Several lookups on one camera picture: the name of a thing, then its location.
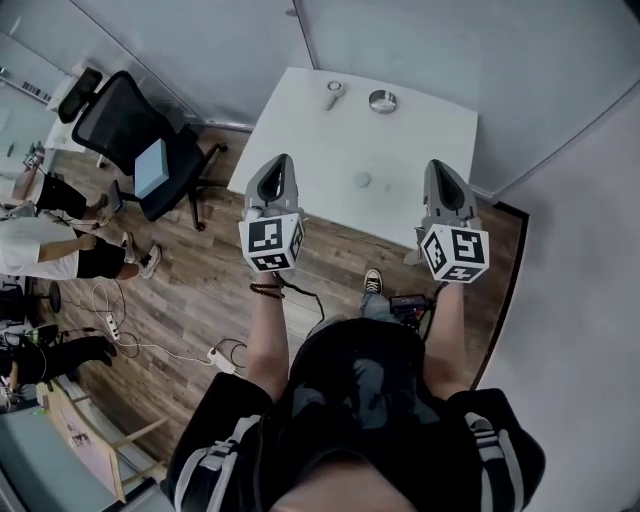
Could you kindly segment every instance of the power strip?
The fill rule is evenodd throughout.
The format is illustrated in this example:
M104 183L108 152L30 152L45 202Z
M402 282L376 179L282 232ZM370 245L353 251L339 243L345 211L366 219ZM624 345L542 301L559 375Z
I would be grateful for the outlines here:
M209 359L212 364L216 365L220 369L220 371L223 371L224 373L240 375L238 373L237 366L233 364L233 362L231 362L231 360L222 352L214 348L210 349L207 353L207 359Z
M116 322L116 317L113 313L107 313L107 317L105 318L105 323L109 328L109 334L114 339L114 341L120 341L120 329L118 329L118 323Z

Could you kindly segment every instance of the white table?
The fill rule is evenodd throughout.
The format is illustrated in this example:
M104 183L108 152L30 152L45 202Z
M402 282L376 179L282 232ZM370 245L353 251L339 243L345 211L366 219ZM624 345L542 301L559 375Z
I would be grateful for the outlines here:
M326 84L346 94L323 110ZM369 94L393 92L395 112L369 107ZM428 94L357 76L289 68L242 152L229 190L244 194L268 160L287 153L294 163L299 206L310 215L414 249L414 227L425 214L424 170L437 158L469 180L477 113ZM356 173L371 176L366 188Z

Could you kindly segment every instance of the black sneaker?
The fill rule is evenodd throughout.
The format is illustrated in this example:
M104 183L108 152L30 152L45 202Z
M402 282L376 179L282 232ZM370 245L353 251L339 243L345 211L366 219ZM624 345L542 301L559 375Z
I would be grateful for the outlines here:
M382 293L382 274L372 268L364 276L364 293Z

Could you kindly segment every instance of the white cable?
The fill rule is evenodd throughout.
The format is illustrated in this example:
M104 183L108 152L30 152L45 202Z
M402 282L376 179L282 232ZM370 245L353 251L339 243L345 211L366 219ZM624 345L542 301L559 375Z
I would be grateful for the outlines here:
M104 297L105 297L105 301L106 301L106 307L104 308L104 311L109 311L109 313L113 314L113 311L111 311L111 310L109 309L109 295L107 294L107 290L106 290L106 288L104 287L104 285L103 285L102 283L98 283L98 284L96 284L96 285L93 287L93 289L91 290L91 301L93 302L93 312L95 313L95 315L96 315L100 320L102 320L102 322L104 323L105 327L107 328L107 331L110 331L110 330L111 330L111 328L109 327L109 324L107 323L107 319L106 319L106 317L105 317L105 318L101 317L101 316L98 314L98 308L96 307L96 295L95 295L95 291L96 291L96 288L98 288L98 287L102 288L102 291L104 292ZM176 359L183 359L183 360L185 360L185 361L194 361L194 362L196 362L196 363L200 363L200 364L202 364L202 365L204 365L204 366L214 366L214 365L215 365L215 363L214 363L213 361L203 361L202 359L195 359L195 358L193 358L193 357L184 357L184 356L179 356L179 355L174 354L173 352L171 352L171 351L167 350L166 348L161 347L160 345L156 345L156 344L154 344L154 343L149 343L149 344L144 344L144 345L143 345L143 344L141 344L141 343L126 344L126 343L122 343L122 342L120 342L120 340L117 340L117 339L115 339L115 338L114 338L114 340L115 340L115 342L116 342L118 345L120 345L121 347L145 347L145 348L153 348L153 347L155 347L155 348L159 348L160 350L162 350L162 351L166 352L166 353L167 353L167 354L169 354L171 357L175 357Z

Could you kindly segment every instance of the white sneaker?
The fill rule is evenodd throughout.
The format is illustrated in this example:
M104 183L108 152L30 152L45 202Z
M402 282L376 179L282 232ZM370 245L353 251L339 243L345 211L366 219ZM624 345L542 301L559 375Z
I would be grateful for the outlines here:
M160 263L161 259L162 251L160 250L160 246L154 245L149 251L149 254L143 256L140 259L139 263L142 266L142 269L140 270L140 273L138 275L142 279L151 279L151 276L153 275L153 272L158 266L158 263Z
M122 242L120 247L124 249L124 261L125 263L135 263L136 253L133 250L133 236L128 231L122 233Z

